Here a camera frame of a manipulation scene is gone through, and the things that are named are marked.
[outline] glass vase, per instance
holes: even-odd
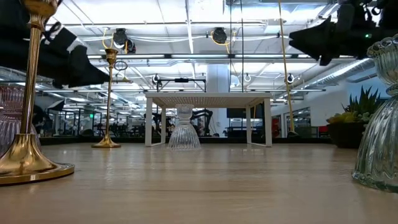
[[[173,150],[194,150],[200,149],[200,142],[195,128],[190,123],[193,105],[175,105],[178,125],[170,137],[169,149]]]
[[[0,157],[8,150],[15,134],[21,129],[24,89],[21,87],[0,86]]]
[[[363,185],[398,192],[398,34],[368,48],[377,76],[391,96],[375,112],[359,147],[353,178]]]

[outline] wooden table surface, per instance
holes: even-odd
[[[356,150],[322,144],[44,146],[75,174],[0,187],[2,224],[397,223],[398,194],[351,180]]]

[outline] gold pole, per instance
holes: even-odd
[[[108,83],[108,106],[106,107],[106,129],[104,138],[97,144],[92,145],[93,148],[114,148],[121,147],[119,144],[116,144],[112,141],[111,136],[109,135],[109,119],[110,119],[110,109],[111,109],[111,89],[112,89],[112,72],[113,66],[116,62],[116,55],[118,54],[118,50],[115,49],[105,49],[106,52],[106,61],[109,63],[109,83]]]
[[[289,104],[289,114],[290,114],[290,131],[294,132],[294,123],[293,123],[293,109],[292,109],[292,99],[290,96],[289,84],[287,83],[287,67],[286,67],[286,52],[285,52],[285,41],[284,41],[284,27],[283,27],[283,18],[282,18],[282,6],[281,0],[278,0],[279,5],[279,22],[280,22],[280,36],[282,37],[282,53],[284,56],[284,68],[285,68],[285,83],[286,83],[286,92],[287,92],[287,102]]]
[[[56,0],[24,0],[30,13],[30,43],[22,109],[21,133],[16,134],[8,151],[0,158],[0,185],[22,184],[70,175],[73,164],[57,164],[40,151],[35,134],[31,134],[35,100],[37,63],[44,21],[57,11]]]

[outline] potted plant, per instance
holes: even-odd
[[[359,100],[349,96],[349,105],[344,107],[343,114],[335,114],[326,121],[332,142],[338,147],[357,149],[361,144],[365,125],[369,123],[372,115],[381,105],[378,90],[370,94],[371,88],[364,91],[361,88]]]

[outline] white table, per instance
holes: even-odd
[[[260,146],[272,146],[271,130],[271,94],[270,93],[145,93],[147,98],[145,146],[151,147],[166,143],[166,125],[162,124],[160,143],[152,144],[152,104],[162,108],[162,122],[166,120],[166,109],[175,108],[177,104],[194,105],[196,108],[250,108],[264,102],[264,118],[266,142],[256,144]],[[246,137],[248,144],[251,141],[251,114],[246,113]]]

